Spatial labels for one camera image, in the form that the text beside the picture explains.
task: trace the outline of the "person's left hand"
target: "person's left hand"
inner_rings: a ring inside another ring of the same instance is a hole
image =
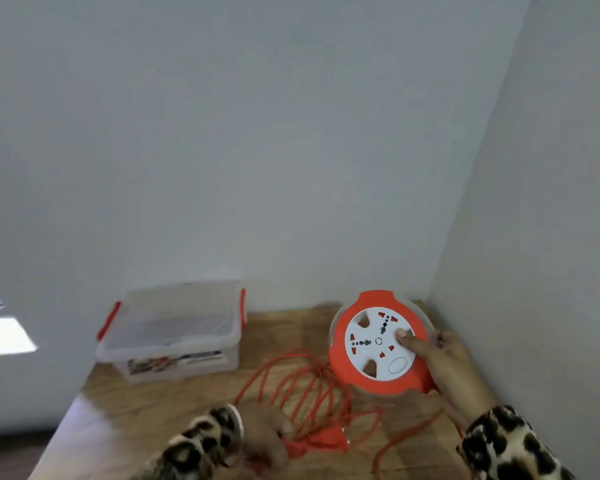
[[[291,440],[295,428],[291,420],[279,409],[268,404],[236,406],[244,425],[242,451],[247,458],[268,458],[274,470],[282,470],[289,463],[287,447],[282,438]]]

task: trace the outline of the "wooden tabletop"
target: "wooden tabletop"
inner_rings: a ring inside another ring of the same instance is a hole
[[[124,480],[209,405],[231,402],[267,360],[292,347],[304,347],[326,358],[329,325],[335,312],[323,308],[249,316],[240,342],[240,368],[233,372],[131,386],[112,366],[97,365],[30,480]],[[275,366],[265,393],[271,393],[298,364],[291,361]],[[256,394],[255,389],[248,391],[245,400]],[[360,447],[348,453],[308,453],[277,477],[371,479],[375,453],[391,437],[430,418],[440,407],[435,393],[410,397],[400,407],[385,411],[380,428]],[[371,422],[370,417],[355,421],[347,428],[347,436],[354,440]],[[387,452],[381,476],[386,480],[466,479],[464,464],[454,450],[457,443],[455,428],[442,417]],[[217,476],[236,477],[249,475],[237,468]]]

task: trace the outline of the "bright light patch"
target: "bright light patch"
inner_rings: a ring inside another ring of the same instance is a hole
[[[14,317],[0,317],[0,355],[33,352],[38,347]]]

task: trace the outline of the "black and white patterned sleeve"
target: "black and white patterned sleeve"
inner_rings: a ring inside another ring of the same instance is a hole
[[[239,446],[234,412],[231,407],[217,408],[195,418],[186,431],[171,439],[159,457],[147,462],[130,480],[208,480]]]
[[[510,406],[474,421],[456,451],[481,480],[575,480]]]

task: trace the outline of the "coiled red cord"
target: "coiled red cord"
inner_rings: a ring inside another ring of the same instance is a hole
[[[357,413],[352,412],[351,407],[351,395],[348,387],[340,382],[336,375],[331,370],[329,363],[318,359],[315,355],[311,354],[304,349],[295,348],[288,352],[273,358],[266,362],[256,373],[247,381],[247,384],[241,389],[238,396],[234,400],[234,404],[240,402],[245,392],[252,386],[254,382],[262,375],[260,380],[260,387],[258,389],[258,402],[261,403],[264,399],[264,388],[269,376],[271,368],[282,360],[304,358],[309,361],[309,365],[300,367],[289,372],[278,384],[276,390],[271,396],[269,402],[274,404],[279,396],[280,398],[280,410],[284,407],[285,403],[291,398],[294,391],[296,390],[296,384],[298,380],[306,375],[310,375],[311,379],[309,384],[305,387],[300,400],[296,404],[296,407],[291,412],[290,419],[294,423],[296,430],[300,431],[298,437],[293,441],[284,440],[289,453],[289,458],[295,460],[305,455],[308,451],[347,451],[351,447],[355,447],[362,442],[366,441],[369,436],[375,432],[381,419],[382,408],[374,408],[368,411],[361,411]],[[302,409],[302,406],[309,398],[309,395],[315,389],[315,401],[305,416],[305,418],[298,420],[297,416]],[[336,407],[336,391],[339,392],[342,401],[339,407]],[[326,405],[326,419],[318,422],[317,416],[320,411],[320,407],[327,401]],[[405,429],[396,437],[392,438],[389,443],[382,447],[374,457],[373,460],[373,474],[376,480],[380,480],[380,461],[383,455],[389,451],[389,449],[404,441],[410,436],[417,435],[423,429],[428,428],[433,421],[438,419],[442,415],[443,410],[440,409],[436,414],[426,421],[420,423],[412,428]],[[344,428],[349,426],[351,421],[361,416],[375,414],[376,419],[369,430],[359,438],[352,442],[348,442],[344,435]],[[254,469],[256,473],[262,473],[267,468],[267,464],[264,459],[257,458],[252,459],[249,462],[250,468]]]

